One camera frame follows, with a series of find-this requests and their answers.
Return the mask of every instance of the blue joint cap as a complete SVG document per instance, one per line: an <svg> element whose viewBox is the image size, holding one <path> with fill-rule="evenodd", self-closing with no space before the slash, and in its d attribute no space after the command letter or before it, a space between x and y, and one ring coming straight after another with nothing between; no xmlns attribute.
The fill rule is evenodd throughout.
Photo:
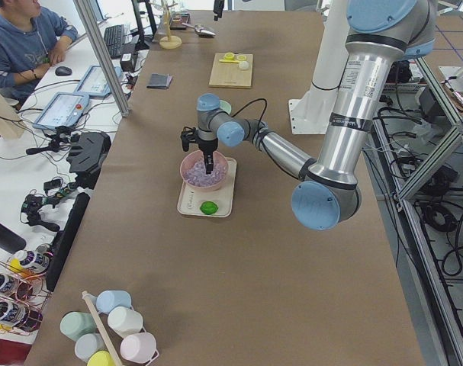
<svg viewBox="0 0 463 366"><path fill-rule="evenodd" d="M198 98L198 111L208 112L219 109L220 99L217 95L206 93Z"/></svg>
<svg viewBox="0 0 463 366"><path fill-rule="evenodd" d="M401 60L417 59L418 57L426 56L428 53L432 51L434 45L435 40L431 40L430 42L426 42L414 47L409 47Z"/></svg>
<svg viewBox="0 0 463 366"><path fill-rule="evenodd" d="M349 0L346 18L359 33L385 31L402 21L417 0Z"/></svg>
<svg viewBox="0 0 463 366"><path fill-rule="evenodd" d="M339 222L340 208L335 195L316 181L303 181L292 193L294 215L305 227L328 230Z"/></svg>
<svg viewBox="0 0 463 366"><path fill-rule="evenodd" d="M238 146L245 138L245 130L237 122L225 122L217 129L217 138L228 147Z"/></svg>

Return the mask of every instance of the cutting board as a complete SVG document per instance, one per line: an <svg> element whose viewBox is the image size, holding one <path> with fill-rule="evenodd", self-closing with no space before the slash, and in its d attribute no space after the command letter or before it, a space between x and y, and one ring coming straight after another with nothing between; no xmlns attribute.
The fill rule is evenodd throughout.
<svg viewBox="0 0 463 366"><path fill-rule="evenodd" d="M214 55L213 69L209 78L212 88L250 89L252 87L253 55L244 53L249 63L247 70L238 69L237 63L220 63L224 53Z"/></svg>

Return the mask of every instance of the keyboard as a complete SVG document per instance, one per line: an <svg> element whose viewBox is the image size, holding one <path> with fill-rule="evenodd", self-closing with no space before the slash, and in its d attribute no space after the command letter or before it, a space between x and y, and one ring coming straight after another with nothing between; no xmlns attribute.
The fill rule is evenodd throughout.
<svg viewBox="0 0 463 366"><path fill-rule="evenodd" d="M123 54L124 25L112 25L104 31L104 42L112 59L118 59Z"/></svg>

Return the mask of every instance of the pink bowl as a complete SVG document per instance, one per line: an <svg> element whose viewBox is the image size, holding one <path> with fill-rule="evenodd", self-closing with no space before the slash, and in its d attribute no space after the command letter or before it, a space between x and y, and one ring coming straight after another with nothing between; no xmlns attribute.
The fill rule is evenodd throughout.
<svg viewBox="0 0 463 366"><path fill-rule="evenodd" d="M228 161L226 160L226 157L218 151L213 152L213 159L214 159L214 166L216 166L216 164L221 164L222 166L224 166L223 178L218 183L214 185L208 185L206 187L199 187L197 185L193 185L192 183L190 183L188 179L185 177L187 171L191 169L196 162L198 162L199 160L204 161L204 156L202 154L202 151L200 150L191 152L182 160L182 163L180 164L180 176L182 177L182 179L187 185L189 185L196 191L200 191L200 192L216 191L217 189L221 188L224 182L226 181L226 176L228 172Z"/></svg>

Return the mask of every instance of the person's hand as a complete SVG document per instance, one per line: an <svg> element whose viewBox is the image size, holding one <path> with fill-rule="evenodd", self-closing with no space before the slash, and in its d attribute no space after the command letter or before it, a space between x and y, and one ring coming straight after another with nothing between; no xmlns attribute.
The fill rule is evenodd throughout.
<svg viewBox="0 0 463 366"><path fill-rule="evenodd" d="M38 79L41 79L45 76L50 66L51 65L49 63L42 63L36 69L33 70L34 74L36 75Z"/></svg>
<svg viewBox="0 0 463 366"><path fill-rule="evenodd" d="M66 55L66 47L64 45L57 43L55 47L48 53L48 57L50 58L50 64L56 65L57 63L61 63L65 61Z"/></svg>

